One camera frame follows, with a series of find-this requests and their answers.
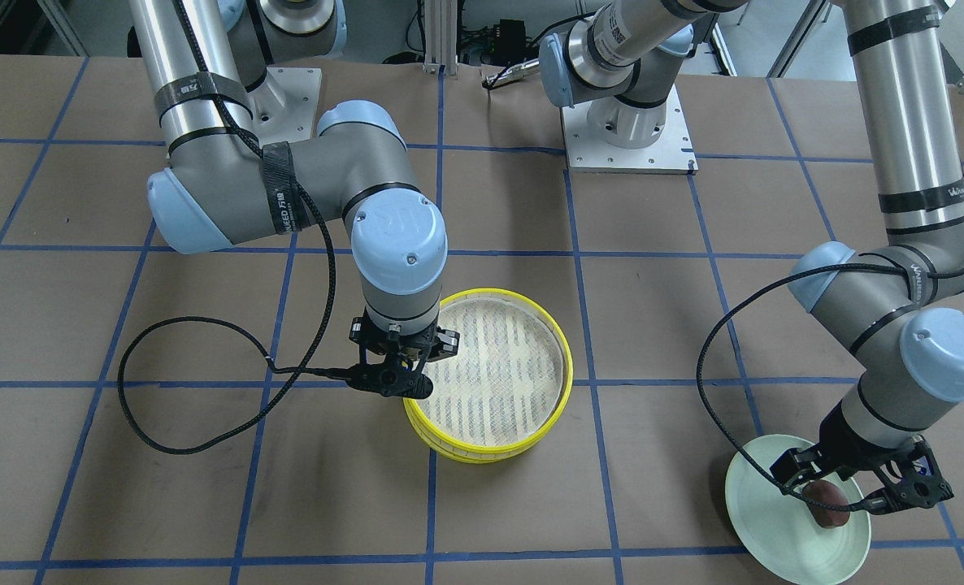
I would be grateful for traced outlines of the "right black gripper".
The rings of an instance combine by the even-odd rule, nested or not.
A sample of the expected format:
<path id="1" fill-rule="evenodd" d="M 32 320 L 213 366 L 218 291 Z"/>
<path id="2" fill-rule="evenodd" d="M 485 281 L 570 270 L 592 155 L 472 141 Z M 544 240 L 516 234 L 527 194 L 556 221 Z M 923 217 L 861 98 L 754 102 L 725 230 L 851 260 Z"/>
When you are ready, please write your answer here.
<path id="1" fill-rule="evenodd" d="M 433 382 L 423 373 L 425 364 L 455 357 L 460 347 L 460 333 L 435 321 L 404 336 L 398 325 L 383 330 L 367 314 L 353 319 L 350 340 L 359 348 L 359 362 L 348 369 L 350 388 L 412 400 L 432 395 Z"/>

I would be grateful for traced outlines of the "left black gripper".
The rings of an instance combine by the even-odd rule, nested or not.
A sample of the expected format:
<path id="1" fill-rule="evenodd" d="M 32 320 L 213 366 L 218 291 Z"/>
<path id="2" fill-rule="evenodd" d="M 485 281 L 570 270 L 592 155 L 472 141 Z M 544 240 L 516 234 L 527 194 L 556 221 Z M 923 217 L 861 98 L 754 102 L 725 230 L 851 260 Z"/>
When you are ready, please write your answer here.
<path id="1" fill-rule="evenodd" d="M 832 408 L 820 423 L 817 444 L 787 448 L 771 464 L 772 477 L 783 495 L 796 497 L 804 496 L 806 485 L 825 475 L 835 473 L 845 481 L 861 471 L 872 471 L 883 483 L 882 489 L 862 503 L 869 514 L 930 509 L 954 497 L 953 486 L 922 436 L 902 441 L 901 447 L 877 447 L 849 428 L 841 405 Z"/>

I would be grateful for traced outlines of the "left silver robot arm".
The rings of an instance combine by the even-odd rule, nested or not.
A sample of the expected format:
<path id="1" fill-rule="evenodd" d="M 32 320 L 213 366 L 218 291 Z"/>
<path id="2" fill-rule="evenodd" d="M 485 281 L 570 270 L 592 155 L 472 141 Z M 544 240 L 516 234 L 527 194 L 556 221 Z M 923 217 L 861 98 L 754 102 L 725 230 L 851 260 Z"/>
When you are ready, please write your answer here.
<path id="1" fill-rule="evenodd" d="M 886 247 L 813 249 L 780 285 L 864 366 L 813 447 L 771 464 L 737 452 L 821 525 L 953 496 L 926 429 L 964 402 L 964 169 L 932 1 L 842 1 Z"/>

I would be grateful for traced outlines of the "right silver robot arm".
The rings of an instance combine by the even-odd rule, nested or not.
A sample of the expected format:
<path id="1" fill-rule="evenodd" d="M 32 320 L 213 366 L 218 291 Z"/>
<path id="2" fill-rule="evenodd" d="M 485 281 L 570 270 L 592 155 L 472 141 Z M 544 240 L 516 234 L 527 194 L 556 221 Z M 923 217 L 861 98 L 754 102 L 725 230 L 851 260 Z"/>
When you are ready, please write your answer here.
<path id="1" fill-rule="evenodd" d="M 318 79 L 279 59 L 341 51 L 341 1 L 132 1 L 167 167 L 148 180 L 156 226 L 182 254 L 341 221 L 362 279 L 360 360 L 328 377 L 425 399 L 426 362 L 453 357 L 438 327 L 445 221 L 419 191 L 389 113 L 345 101 L 316 116 Z"/>

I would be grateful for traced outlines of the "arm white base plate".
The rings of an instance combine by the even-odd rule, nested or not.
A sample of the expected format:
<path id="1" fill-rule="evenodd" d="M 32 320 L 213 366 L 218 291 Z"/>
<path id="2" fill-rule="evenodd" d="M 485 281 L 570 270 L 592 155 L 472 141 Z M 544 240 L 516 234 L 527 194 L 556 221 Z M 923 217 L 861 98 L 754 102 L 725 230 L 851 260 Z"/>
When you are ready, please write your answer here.
<path id="1" fill-rule="evenodd" d="M 259 144 L 297 143 L 315 136 L 323 72 L 309 67 L 268 67 L 248 92 Z"/>
<path id="2" fill-rule="evenodd" d="M 695 174 L 693 142 L 672 85 L 667 100 L 642 110 L 616 97 L 561 108 L 571 171 L 620 174 Z"/>

